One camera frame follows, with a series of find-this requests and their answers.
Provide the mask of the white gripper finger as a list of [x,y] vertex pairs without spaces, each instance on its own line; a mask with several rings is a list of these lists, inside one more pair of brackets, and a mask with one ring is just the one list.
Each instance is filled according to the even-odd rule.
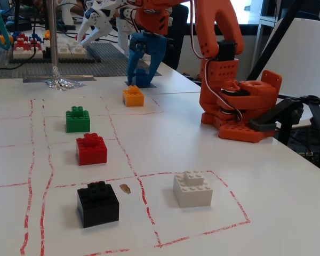
[[86,13],[83,17],[83,22],[79,28],[78,34],[77,34],[77,40],[81,41],[83,39],[83,36],[87,32],[87,30],[96,24],[98,21],[99,15],[97,13]]
[[84,40],[81,41],[81,45],[85,45],[101,37],[106,37],[107,35],[108,35],[108,28],[106,29],[95,28],[94,31],[92,31],[89,35],[86,36]]

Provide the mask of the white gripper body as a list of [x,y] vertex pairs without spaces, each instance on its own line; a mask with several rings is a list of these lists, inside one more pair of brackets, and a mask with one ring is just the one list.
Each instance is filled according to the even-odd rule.
[[110,20],[113,18],[113,15],[118,7],[118,1],[102,1],[98,3],[93,1],[90,8],[85,11],[86,13],[97,13],[99,15],[98,21],[93,26],[94,29],[106,29],[108,28],[108,34],[112,30],[112,25]]

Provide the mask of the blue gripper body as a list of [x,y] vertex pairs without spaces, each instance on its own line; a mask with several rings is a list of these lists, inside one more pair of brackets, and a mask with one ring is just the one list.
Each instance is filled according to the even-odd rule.
[[133,33],[130,39],[130,53],[140,52],[148,55],[164,55],[166,52],[167,39],[162,35],[142,32]]

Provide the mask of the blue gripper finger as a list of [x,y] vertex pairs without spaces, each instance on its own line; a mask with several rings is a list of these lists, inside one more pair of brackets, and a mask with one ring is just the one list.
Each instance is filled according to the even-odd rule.
[[129,52],[129,64],[127,67],[127,82],[129,84],[132,83],[134,72],[137,67],[139,59],[141,59],[145,52],[146,52],[146,44],[145,43],[136,43],[130,45],[130,52]]
[[147,86],[150,86],[161,62],[164,59],[165,53],[152,53],[150,54],[149,73],[147,76]]

